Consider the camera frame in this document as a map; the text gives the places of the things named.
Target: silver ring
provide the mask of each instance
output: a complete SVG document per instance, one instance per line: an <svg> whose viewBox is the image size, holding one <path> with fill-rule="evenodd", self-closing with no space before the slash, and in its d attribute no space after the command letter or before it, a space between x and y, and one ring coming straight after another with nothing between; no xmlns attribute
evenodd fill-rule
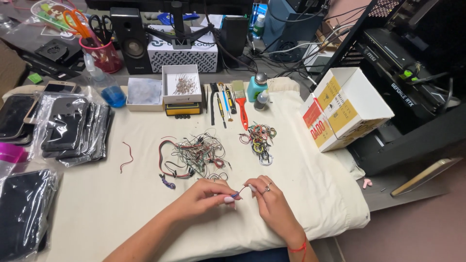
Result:
<svg viewBox="0 0 466 262"><path fill-rule="evenodd" d="M269 192L270 191L270 188L268 186L265 187L265 191L260 193L261 195L265 194L266 192Z"/></svg>

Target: floor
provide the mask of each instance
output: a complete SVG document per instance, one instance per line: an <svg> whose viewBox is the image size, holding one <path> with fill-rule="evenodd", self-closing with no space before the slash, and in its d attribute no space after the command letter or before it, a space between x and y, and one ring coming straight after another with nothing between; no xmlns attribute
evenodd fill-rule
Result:
<svg viewBox="0 0 466 262"><path fill-rule="evenodd" d="M466 160L444 173L451 193L371 213L337 237L346 262L465 261Z"/></svg>

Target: pen holder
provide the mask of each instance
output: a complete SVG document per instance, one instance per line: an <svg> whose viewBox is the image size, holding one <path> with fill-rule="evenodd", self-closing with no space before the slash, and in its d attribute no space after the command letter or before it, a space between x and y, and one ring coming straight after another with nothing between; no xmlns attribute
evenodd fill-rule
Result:
<svg viewBox="0 0 466 262"><path fill-rule="evenodd" d="M111 74L121 69L122 62L120 57L118 57L118 53L116 52L112 41L104 46L92 48L83 45L81 40L82 37L79 39L81 47L86 53L90 54L95 59L94 65L100 68L103 72Z"/></svg>

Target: hand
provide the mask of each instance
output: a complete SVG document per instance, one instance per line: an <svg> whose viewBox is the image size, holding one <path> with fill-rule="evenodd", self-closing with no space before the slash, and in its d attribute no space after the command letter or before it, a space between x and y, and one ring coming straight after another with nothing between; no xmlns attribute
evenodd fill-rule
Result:
<svg viewBox="0 0 466 262"><path fill-rule="evenodd" d="M199 179L164 211L172 214L176 220L183 220L200 215L221 204L235 208L234 201L241 199L239 195L233 199L231 195L235 193L236 191L231 189L225 180Z"/></svg>
<svg viewBox="0 0 466 262"><path fill-rule="evenodd" d="M304 230L291 211L283 192L268 176L259 176L244 183L249 186L259 204L260 217L282 237L289 247L299 247L305 238Z"/></svg>

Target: long white fingernail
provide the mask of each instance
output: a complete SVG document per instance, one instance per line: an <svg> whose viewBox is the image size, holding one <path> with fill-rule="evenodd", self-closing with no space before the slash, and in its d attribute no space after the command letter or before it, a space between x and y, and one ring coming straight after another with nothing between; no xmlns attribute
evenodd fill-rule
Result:
<svg viewBox="0 0 466 262"><path fill-rule="evenodd" d="M232 198L232 197L225 197L224 200L225 200L225 203L234 202L234 198Z"/></svg>
<svg viewBox="0 0 466 262"><path fill-rule="evenodd" d="M249 184L248 186L249 186L249 188L251 189L252 192L257 191L257 189L253 185Z"/></svg>

